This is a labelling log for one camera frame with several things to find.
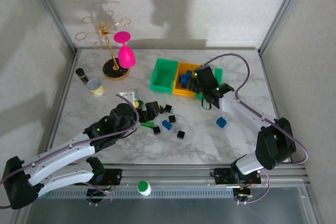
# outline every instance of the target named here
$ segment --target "green plastic bin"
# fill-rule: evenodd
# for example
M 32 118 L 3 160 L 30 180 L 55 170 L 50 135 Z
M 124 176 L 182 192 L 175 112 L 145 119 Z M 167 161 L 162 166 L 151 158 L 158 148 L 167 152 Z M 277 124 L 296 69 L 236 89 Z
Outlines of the green plastic bin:
M 178 65 L 176 60 L 158 58 L 152 73 L 150 89 L 156 92 L 172 93 Z

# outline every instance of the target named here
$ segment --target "glass panel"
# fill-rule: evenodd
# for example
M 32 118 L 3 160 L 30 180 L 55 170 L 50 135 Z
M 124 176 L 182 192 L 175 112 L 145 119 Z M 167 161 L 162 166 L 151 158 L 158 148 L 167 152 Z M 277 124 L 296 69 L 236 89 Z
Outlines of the glass panel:
M 265 189 L 256 188 L 254 194 Z M 28 223 L 271 223 L 308 224 L 297 187 L 272 188 L 254 204 L 232 199 L 115 199 L 89 206 L 84 199 L 39 199 Z

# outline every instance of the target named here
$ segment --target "white marble table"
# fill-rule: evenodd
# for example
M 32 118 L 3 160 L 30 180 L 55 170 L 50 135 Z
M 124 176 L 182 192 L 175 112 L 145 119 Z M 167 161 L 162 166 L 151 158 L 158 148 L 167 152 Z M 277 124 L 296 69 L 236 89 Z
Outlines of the white marble table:
M 216 108 L 207 111 L 200 100 L 174 94 L 151 91 L 150 78 L 157 58 L 172 59 L 195 64 L 229 52 L 223 50 L 135 50 L 137 64 L 129 75 L 121 81 L 111 81 L 104 77 L 103 64 L 110 59 L 106 50 L 85 49 L 81 51 L 76 68 L 82 67 L 88 78 L 100 78 L 105 93 L 94 97 L 81 83 L 76 74 L 72 76 L 60 123 L 53 146 L 58 146 L 92 123 L 108 115 L 121 99 L 116 93 L 136 88 L 144 102 L 158 101 L 170 104 L 177 122 L 168 131 L 162 121 L 168 113 L 159 114 L 154 123 L 161 128 L 161 134 L 154 135 L 149 128 L 138 125 L 138 130 L 130 137 L 118 140 L 95 156 L 104 164 L 229 164 L 243 154 L 254 151 L 256 137 L 231 115 Z M 264 73 L 257 51 L 235 50 L 246 58 L 251 68 L 248 83 L 241 90 L 242 100 L 256 108 L 275 115 L 268 92 Z M 225 57 L 213 62 L 223 69 L 223 82 L 237 88 L 245 79 L 246 67 L 235 57 Z M 216 120 L 222 116 L 228 121 L 225 128 L 217 126 Z M 176 137 L 178 130 L 185 132 L 183 140 Z

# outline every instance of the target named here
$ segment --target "blue block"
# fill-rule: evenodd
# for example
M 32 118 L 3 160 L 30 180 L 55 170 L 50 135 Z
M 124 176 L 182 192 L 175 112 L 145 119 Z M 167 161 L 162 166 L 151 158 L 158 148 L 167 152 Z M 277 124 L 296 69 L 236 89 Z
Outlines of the blue block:
M 226 120 L 222 117 L 218 118 L 216 123 L 221 128 L 224 128 L 224 126 L 227 124 Z
M 188 78 L 188 80 L 190 79 L 190 77 L 193 75 L 193 72 L 191 70 L 188 70 L 187 73 L 185 74 Z
M 188 87 L 188 78 L 187 78 L 187 75 L 185 74 L 181 76 L 181 86 L 184 89 Z
M 163 120 L 162 125 L 169 131 L 173 128 L 172 124 L 169 123 L 167 120 Z

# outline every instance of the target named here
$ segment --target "black block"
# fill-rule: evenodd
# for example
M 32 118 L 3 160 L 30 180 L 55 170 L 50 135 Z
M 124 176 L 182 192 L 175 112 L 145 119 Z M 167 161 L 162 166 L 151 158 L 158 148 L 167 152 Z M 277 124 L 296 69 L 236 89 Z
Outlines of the black block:
M 166 107 L 164 107 L 164 111 L 166 111 L 166 112 L 171 112 L 171 110 L 172 110 L 172 107 L 170 106 L 170 105 L 166 105 Z
M 184 138 L 184 131 L 178 131 L 177 138 L 183 139 Z
M 160 106 L 160 114 L 164 113 L 164 107 Z
M 170 116 L 168 116 L 168 118 L 169 118 L 170 123 L 175 123 L 176 122 L 176 118 L 175 118 L 174 115 L 170 115 Z
M 145 104 L 146 108 L 147 108 L 147 113 L 149 114 L 149 112 L 154 116 L 154 118 L 159 114 L 160 112 L 160 106 L 159 103 L 157 101 L 155 102 L 148 102 Z
M 138 113 L 139 113 L 139 122 L 140 123 L 146 123 L 149 119 L 148 119 L 148 115 L 146 111 L 143 111 L 142 109 L 137 109 Z
M 153 132 L 154 132 L 154 135 L 160 134 L 161 133 L 160 127 L 158 127 L 158 126 L 154 127 Z
M 147 121 L 153 121 L 155 116 L 152 114 L 152 112 L 149 110 L 146 110 L 146 112 L 147 112 L 147 117 L 146 117 Z

